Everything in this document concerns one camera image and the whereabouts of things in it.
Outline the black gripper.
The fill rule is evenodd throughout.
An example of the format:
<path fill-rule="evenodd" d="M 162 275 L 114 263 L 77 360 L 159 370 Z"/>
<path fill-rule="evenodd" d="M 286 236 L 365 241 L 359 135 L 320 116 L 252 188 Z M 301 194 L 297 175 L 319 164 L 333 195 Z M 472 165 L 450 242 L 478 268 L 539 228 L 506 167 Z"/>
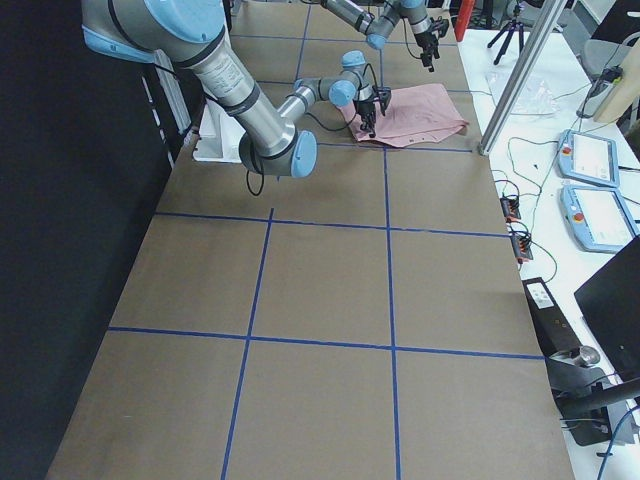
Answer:
<path fill-rule="evenodd" d="M 449 26 L 449 20 L 442 16 L 437 19 L 425 16 L 421 20 L 411 21 L 411 30 L 416 43 L 422 49 L 420 60 L 423 67 L 430 73 L 435 71 L 434 61 L 440 58 L 439 39 L 446 35 Z"/>
<path fill-rule="evenodd" d="M 353 104 L 361 118 L 360 130 L 369 138 L 376 137 L 377 112 L 385 116 L 390 100 L 391 89 L 385 86 L 368 85 L 357 92 Z"/>

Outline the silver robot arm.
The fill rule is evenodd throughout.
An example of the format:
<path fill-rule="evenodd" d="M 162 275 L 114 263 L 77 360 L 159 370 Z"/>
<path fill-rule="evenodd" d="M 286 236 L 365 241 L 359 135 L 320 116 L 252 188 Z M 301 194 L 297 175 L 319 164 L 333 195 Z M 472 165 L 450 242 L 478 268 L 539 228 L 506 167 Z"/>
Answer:
<path fill-rule="evenodd" d="M 314 169 L 317 141 L 295 123 L 317 102 L 353 105 L 365 132 L 375 132 L 391 91 L 366 71 L 358 50 L 344 54 L 335 76 L 301 79 L 280 107 L 274 107 L 232 50 L 219 1 L 84 1 L 86 45 L 110 57 L 153 63 L 163 51 L 174 66 L 194 72 L 205 93 L 245 130 L 239 157 L 259 175 L 304 178 Z"/>
<path fill-rule="evenodd" d="M 382 12 L 375 17 L 359 5 L 347 0 L 320 1 L 320 5 L 366 37 L 367 44 L 382 50 L 401 20 L 409 23 L 424 68 L 434 71 L 433 61 L 439 59 L 439 40 L 447 34 L 449 19 L 431 17 L 425 1 L 385 1 Z"/>

